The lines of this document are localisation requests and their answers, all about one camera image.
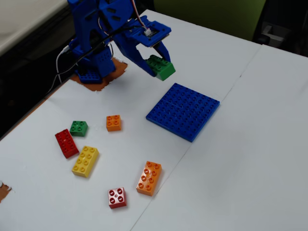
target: red duplo brick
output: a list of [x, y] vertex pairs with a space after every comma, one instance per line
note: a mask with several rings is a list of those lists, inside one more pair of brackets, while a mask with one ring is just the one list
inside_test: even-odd
[[55, 136], [63, 152], [63, 155], [66, 158], [70, 158], [71, 156], [79, 153], [74, 140], [67, 129], [57, 133]]
[[109, 206], [119, 208], [126, 206], [126, 194], [124, 188], [111, 189], [108, 191]]

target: green chair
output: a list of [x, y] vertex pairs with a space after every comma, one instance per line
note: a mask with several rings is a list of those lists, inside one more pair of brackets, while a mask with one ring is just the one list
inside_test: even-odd
[[252, 40], [265, 2], [266, 0], [154, 0], [154, 6], [159, 13]]

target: small orange brick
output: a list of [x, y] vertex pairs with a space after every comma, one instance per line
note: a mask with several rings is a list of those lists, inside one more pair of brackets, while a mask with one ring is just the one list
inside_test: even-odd
[[153, 196], [161, 171], [160, 164], [147, 161], [136, 188], [137, 192]]
[[120, 115], [107, 116], [106, 127], [108, 131], [120, 131], [121, 130]]

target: small green brick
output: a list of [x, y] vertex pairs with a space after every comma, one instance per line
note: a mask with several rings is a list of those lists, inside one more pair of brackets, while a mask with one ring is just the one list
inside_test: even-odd
[[171, 62], [168, 62], [156, 55], [151, 55], [151, 57], [146, 61], [150, 68], [157, 74], [157, 78], [164, 81], [169, 78], [170, 75], [175, 73], [175, 69]]
[[86, 121], [73, 121], [70, 129], [72, 136], [85, 136], [88, 130], [88, 125]]

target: robotic arm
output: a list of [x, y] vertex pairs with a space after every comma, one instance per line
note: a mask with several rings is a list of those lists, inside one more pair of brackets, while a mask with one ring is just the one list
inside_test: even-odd
[[[114, 41], [124, 56], [155, 77], [157, 71], [152, 62], [142, 58], [136, 46], [141, 43], [153, 47], [170, 62], [168, 50], [162, 40], [171, 28], [157, 21], [150, 22], [147, 16], [139, 17], [134, 0], [68, 0], [72, 9], [76, 38], [69, 44], [78, 62], [77, 74], [83, 83], [101, 83], [109, 73], [115, 71], [108, 46]], [[133, 12], [137, 19], [132, 19]]]

